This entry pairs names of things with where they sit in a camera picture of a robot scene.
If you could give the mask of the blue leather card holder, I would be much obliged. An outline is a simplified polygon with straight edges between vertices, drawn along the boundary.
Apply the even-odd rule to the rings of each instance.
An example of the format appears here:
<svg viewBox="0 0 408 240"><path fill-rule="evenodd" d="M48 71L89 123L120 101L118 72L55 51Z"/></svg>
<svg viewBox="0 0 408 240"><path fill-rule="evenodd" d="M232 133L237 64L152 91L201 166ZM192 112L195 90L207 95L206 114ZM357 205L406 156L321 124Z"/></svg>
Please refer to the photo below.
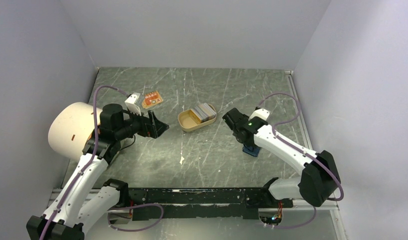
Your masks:
<svg viewBox="0 0 408 240"><path fill-rule="evenodd" d="M258 146L246 146L244 145L242 151L252 157L258 157L261 148Z"/></svg>

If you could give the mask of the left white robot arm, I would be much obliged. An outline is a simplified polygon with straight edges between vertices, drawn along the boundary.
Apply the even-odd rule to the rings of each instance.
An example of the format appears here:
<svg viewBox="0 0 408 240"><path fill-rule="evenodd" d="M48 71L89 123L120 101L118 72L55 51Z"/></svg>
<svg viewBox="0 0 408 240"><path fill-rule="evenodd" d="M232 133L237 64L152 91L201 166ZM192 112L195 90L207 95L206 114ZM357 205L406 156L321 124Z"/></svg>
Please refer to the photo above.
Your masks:
<svg viewBox="0 0 408 240"><path fill-rule="evenodd" d="M27 231L33 240L82 240L108 211L132 211L147 206L131 199L126 182L107 180L91 200L87 196L108 168L125 139L136 135L158 138L169 126L152 111L134 114L112 103L102 109L83 102L66 107L48 133L51 148L63 156L79 158L66 186L41 216L32 216Z"/></svg>

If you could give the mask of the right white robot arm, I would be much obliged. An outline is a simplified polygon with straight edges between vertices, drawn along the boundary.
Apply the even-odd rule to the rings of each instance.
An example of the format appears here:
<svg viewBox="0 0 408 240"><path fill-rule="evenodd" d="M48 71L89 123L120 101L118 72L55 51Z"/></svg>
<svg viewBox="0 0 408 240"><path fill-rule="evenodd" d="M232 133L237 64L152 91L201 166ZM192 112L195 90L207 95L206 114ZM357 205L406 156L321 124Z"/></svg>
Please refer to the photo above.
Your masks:
<svg viewBox="0 0 408 240"><path fill-rule="evenodd" d="M236 140L245 148L265 149L279 157L297 173L298 177L274 177L260 190L260 200L274 207L281 200L302 199L313 207L331 200L340 185L340 177L331 153L316 152L285 137L267 122L268 110L257 108L251 116L233 108L222 118L233 131Z"/></svg>

